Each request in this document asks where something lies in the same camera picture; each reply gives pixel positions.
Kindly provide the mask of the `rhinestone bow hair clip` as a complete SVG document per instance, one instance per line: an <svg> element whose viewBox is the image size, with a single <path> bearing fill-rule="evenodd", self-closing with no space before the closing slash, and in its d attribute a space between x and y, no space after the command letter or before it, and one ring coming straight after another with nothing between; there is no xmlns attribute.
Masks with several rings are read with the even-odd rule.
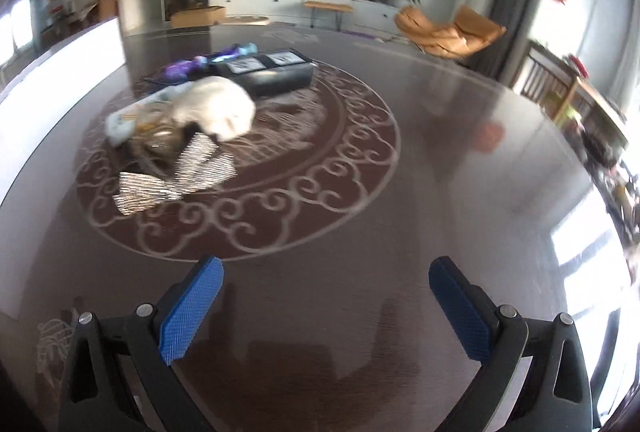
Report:
<svg viewBox="0 0 640 432"><path fill-rule="evenodd" d="M119 213L129 216L212 189L235 176L233 155L222 151L206 134L195 133L167 177L159 173L120 172L113 200Z"/></svg>

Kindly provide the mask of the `clear plastic hair claw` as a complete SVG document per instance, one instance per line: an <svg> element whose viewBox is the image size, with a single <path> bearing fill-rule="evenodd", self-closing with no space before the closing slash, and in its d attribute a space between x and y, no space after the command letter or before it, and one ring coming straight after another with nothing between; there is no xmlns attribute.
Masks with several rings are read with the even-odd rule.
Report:
<svg viewBox="0 0 640 432"><path fill-rule="evenodd" d="M132 155L146 165L171 166L186 145L183 126L169 104L154 103L140 111L129 140Z"/></svg>

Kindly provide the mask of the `white medicine box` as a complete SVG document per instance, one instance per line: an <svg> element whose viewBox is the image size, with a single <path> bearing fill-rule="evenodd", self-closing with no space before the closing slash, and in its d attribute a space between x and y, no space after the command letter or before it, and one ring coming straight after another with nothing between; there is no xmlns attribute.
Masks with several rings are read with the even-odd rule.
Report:
<svg viewBox="0 0 640 432"><path fill-rule="evenodd" d="M175 92L168 87L107 115L104 134L108 143L114 148L125 144L134 135L138 116L145 106L151 103L167 102L174 96Z"/></svg>

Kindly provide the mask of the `cream knitted glove roll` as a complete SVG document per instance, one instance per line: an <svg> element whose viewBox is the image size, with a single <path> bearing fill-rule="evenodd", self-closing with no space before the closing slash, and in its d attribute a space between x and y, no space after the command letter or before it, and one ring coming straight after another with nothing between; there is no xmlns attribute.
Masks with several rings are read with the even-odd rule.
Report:
<svg viewBox="0 0 640 432"><path fill-rule="evenodd" d="M171 100L170 117L180 127L195 123L218 141L246 135L256 113L254 100L240 85L210 76L194 82Z"/></svg>

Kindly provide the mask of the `purple toy wand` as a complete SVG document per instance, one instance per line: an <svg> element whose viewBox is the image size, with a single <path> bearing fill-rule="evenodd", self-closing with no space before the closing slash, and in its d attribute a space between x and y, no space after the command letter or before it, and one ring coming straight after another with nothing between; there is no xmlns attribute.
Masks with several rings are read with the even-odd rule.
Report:
<svg viewBox="0 0 640 432"><path fill-rule="evenodd" d="M168 82L178 82L178 80L190 80L190 78L204 74L213 68L218 62L223 62L249 54L256 54L257 45L248 43L244 45L234 44L223 50L213 52L213 54L204 54L204 56L195 56L191 59L182 59L165 66L162 70L162 77Z"/></svg>

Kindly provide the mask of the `black rectangular box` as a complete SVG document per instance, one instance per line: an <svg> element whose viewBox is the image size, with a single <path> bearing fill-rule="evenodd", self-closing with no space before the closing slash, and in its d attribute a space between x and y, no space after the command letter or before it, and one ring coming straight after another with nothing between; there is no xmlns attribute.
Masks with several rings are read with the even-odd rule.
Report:
<svg viewBox="0 0 640 432"><path fill-rule="evenodd" d="M214 62L209 70L241 86L250 98L270 98L311 86L317 63L294 49Z"/></svg>

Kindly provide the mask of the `white storage bin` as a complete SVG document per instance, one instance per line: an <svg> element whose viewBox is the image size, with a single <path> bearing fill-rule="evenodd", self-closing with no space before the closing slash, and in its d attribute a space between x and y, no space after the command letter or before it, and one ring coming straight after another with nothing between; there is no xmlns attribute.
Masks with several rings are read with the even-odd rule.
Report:
<svg viewBox="0 0 640 432"><path fill-rule="evenodd" d="M50 49L2 90L2 196L55 125L124 64L119 20L113 18Z"/></svg>

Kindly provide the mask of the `wooden dining chair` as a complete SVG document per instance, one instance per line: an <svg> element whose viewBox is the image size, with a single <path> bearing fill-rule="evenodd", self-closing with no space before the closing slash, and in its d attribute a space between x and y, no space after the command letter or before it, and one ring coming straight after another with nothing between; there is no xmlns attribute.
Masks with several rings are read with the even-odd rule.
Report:
<svg viewBox="0 0 640 432"><path fill-rule="evenodd" d="M578 77L569 63L536 40L530 40L511 89L535 103L554 124L560 125L575 96Z"/></svg>

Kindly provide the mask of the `orange lounge chair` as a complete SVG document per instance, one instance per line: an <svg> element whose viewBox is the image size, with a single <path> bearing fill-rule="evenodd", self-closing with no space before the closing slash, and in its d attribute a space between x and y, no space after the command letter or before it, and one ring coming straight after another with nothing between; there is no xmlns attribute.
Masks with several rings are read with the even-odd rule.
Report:
<svg viewBox="0 0 640 432"><path fill-rule="evenodd" d="M506 32L506 28L460 6L449 23L434 23L416 6L402 8L395 16L401 34L425 54L458 60L489 47Z"/></svg>

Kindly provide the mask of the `cardboard box on floor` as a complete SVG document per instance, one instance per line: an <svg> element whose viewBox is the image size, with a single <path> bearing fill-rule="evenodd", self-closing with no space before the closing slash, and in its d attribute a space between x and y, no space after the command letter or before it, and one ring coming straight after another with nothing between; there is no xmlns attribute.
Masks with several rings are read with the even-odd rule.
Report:
<svg viewBox="0 0 640 432"><path fill-rule="evenodd" d="M178 11L170 18L171 28L199 28L223 22L227 17L224 6L211 6Z"/></svg>

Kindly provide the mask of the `white tv cabinet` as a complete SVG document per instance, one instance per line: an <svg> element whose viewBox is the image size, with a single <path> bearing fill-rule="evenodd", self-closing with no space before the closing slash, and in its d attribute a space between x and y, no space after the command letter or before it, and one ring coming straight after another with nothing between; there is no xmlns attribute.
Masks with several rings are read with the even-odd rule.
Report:
<svg viewBox="0 0 640 432"><path fill-rule="evenodd" d="M368 0L208 0L224 6L231 17L266 17L307 28L386 37L399 34L398 9Z"/></svg>

